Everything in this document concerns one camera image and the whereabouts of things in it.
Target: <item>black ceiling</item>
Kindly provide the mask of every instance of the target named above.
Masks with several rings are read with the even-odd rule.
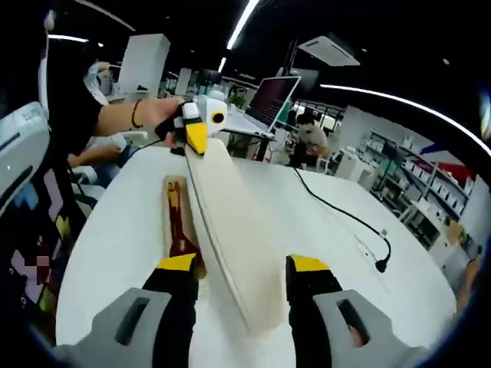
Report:
[[[295,66],[319,69],[322,83],[405,97],[473,130],[479,126],[477,91],[490,79],[487,19],[468,2],[261,0],[232,51],[226,44],[247,0],[92,2],[135,27],[136,34],[165,34],[171,42],[165,69],[173,72],[181,67],[216,70],[227,57],[224,75],[244,73],[260,81],[282,66],[292,40],[333,32],[355,49],[360,67],[329,67],[304,51],[298,51]],[[56,33],[102,42],[106,59],[122,60],[132,31],[75,2],[65,2],[63,13]],[[320,88],[310,98],[356,104],[420,132],[431,124],[426,113],[380,98]]]

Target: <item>wooden board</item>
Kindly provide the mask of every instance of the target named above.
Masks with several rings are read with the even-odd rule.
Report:
[[[166,176],[163,179],[162,194],[164,256],[175,257],[196,253],[198,262],[196,273],[199,279],[204,278],[206,268],[193,224],[186,178],[184,176]]]
[[[198,156],[186,147],[210,243],[246,326],[261,334],[286,317],[285,260],[272,247],[268,216],[246,187],[223,143]]]

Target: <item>yellow beak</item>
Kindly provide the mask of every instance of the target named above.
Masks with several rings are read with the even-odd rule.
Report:
[[[207,138],[208,138],[208,132],[206,130],[206,123],[200,122],[200,123],[186,124],[187,143],[199,155],[205,154]]]

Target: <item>desk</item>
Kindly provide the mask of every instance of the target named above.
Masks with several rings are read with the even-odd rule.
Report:
[[[383,274],[375,269],[371,253],[385,257],[385,243],[309,195],[294,171],[243,159],[234,162],[245,184],[272,214],[273,246],[282,256],[321,259],[344,289],[357,290],[392,319],[394,333],[403,342],[427,347],[434,342],[455,313],[455,297],[420,243],[382,204],[354,182],[301,171],[314,193],[379,230],[387,229],[393,251]],[[166,148],[149,147],[135,154],[107,188],[68,262],[58,300],[58,344],[76,343],[87,335],[92,318],[128,288],[141,288],[163,257],[161,191],[168,174],[189,177],[186,160]],[[211,249],[203,241],[207,237],[196,198],[190,197],[207,259]],[[207,262],[206,267],[212,280],[215,265]],[[200,285],[191,366],[193,362],[200,367],[240,366],[242,362],[254,367],[295,366],[288,320],[263,345],[236,339],[224,321],[225,314],[236,309],[232,303],[217,303],[209,297],[214,287],[211,281]]]

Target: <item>laptop screen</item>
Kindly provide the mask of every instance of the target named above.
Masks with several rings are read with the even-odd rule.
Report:
[[[245,113],[270,127],[282,111],[300,77],[263,79]]]

